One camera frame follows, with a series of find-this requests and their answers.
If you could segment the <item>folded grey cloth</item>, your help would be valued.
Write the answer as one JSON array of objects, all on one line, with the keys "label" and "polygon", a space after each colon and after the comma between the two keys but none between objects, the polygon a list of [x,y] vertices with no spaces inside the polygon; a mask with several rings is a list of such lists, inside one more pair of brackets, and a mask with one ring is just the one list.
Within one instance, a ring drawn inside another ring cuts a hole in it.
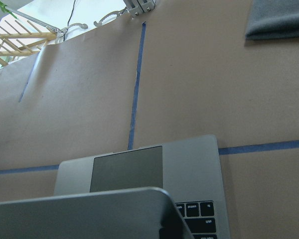
[{"label": "folded grey cloth", "polygon": [[299,0],[254,0],[246,40],[299,37]]}]

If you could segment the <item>wooden dish rack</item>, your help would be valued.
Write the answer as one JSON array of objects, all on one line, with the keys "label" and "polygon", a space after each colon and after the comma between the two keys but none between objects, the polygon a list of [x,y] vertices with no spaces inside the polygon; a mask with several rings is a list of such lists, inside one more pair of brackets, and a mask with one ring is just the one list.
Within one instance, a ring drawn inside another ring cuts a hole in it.
[{"label": "wooden dish rack", "polygon": [[36,54],[56,38],[57,33],[48,26],[30,20],[4,20],[0,24],[0,65],[4,67],[10,61]]}]

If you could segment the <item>aluminium frame post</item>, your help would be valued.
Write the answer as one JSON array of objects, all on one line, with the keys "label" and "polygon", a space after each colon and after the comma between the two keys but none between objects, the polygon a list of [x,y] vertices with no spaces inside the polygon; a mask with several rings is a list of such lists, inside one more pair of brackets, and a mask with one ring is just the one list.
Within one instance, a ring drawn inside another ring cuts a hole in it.
[{"label": "aluminium frame post", "polygon": [[132,17],[150,12],[155,8],[155,0],[123,0]]}]

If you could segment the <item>grey laptop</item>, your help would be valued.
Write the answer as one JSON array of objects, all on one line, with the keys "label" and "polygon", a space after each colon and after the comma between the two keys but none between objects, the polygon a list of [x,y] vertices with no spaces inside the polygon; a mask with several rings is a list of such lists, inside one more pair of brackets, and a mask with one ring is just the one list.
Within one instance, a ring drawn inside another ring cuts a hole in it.
[{"label": "grey laptop", "polygon": [[63,161],[52,197],[0,202],[0,239],[228,239],[217,139]]}]

